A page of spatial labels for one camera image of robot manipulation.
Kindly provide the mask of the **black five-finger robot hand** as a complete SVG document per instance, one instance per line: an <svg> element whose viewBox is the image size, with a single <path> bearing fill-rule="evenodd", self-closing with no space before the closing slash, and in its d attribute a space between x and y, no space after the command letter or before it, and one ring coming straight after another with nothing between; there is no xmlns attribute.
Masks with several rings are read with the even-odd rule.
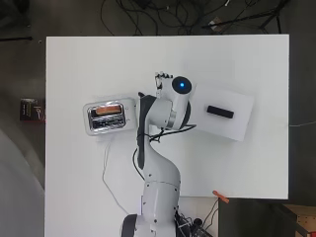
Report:
<svg viewBox="0 0 316 237"><path fill-rule="evenodd" d="M166 72L155 73L156 97L167 99L172 88L173 75Z"/></svg>

